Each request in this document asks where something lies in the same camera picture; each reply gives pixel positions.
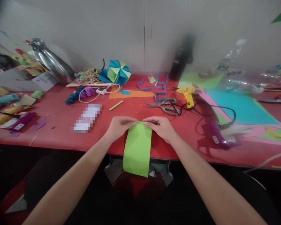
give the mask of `black cable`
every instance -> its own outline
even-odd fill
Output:
[[[219,108],[226,108],[226,109],[230,109],[232,112],[233,112],[233,120],[231,122],[228,122],[227,124],[223,124],[223,125],[219,125],[219,128],[222,130],[222,129],[226,129],[228,127],[230,127],[232,124],[234,124],[236,118],[237,118],[237,114],[236,112],[232,109],[232,108],[228,108],[228,107],[225,107],[225,106],[214,106],[214,105],[211,105],[207,102],[204,102],[204,101],[201,101],[199,99],[195,99],[197,100],[198,102],[196,104],[194,104],[194,106],[192,108],[185,108],[184,106],[187,105],[187,103],[185,103],[183,106],[180,106],[180,105],[177,105],[177,104],[174,104],[171,102],[171,105],[173,106],[173,108],[175,109],[177,115],[181,116],[181,113],[182,113],[182,110],[188,110],[188,111],[191,111],[191,110],[195,110],[197,113],[199,113],[200,115],[203,115],[203,116],[213,116],[214,114],[203,114],[201,112],[199,112],[198,110],[196,110],[195,106],[199,103],[203,103],[205,105],[208,105],[208,106],[211,106],[211,107],[219,107]],[[178,106],[180,107],[181,111],[180,113],[178,113],[178,111],[176,110],[175,106]]]
[[[102,70],[105,68],[105,60],[103,59],[103,68]]]

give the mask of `blue rolled paper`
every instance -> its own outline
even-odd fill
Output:
[[[2,96],[2,97],[0,97],[0,104],[12,102],[15,100],[19,100],[19,96],[17,94],[10,94],[10,95],[6,95],[6,96]]]

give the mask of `white box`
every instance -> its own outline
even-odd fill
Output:
[[[20,71],[17,67],[0,73],[0,86],[9,91],[31,92],[50,90],[58,83],[56,78],[49,71],[30,79],[26,70]]]

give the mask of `paper flower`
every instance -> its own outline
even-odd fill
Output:
[[[118,60],[111,60],[107,71],[107,77],[112,83],[125,85],[131,75],[128,66]]]

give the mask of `white wall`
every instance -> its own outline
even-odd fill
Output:
[[[268,68],[281,63],[281,22],[270,24],[280,13],[281,0],[5,0],[0,44],[16,53],[30,50],[25,39],[43,38],[77,70],[105,58],[133,72],[164,71],[181,34],[191,32],[194,63],[186,71],[209,67],[240,38],[248,41],[234,67]]]
[[[269,68],[281,63],[281,0],[149,0],[146,3],[147,71],[168,71],[179,34],[196,36],[194,62],[203,70],[224,56],[238,39],[248,39],[235,68]]]
[[[143,0],[4,0],[0,44],[10,51],[31,50],[24,41],[42,38],[75,69],[124,61],[144,70]]]

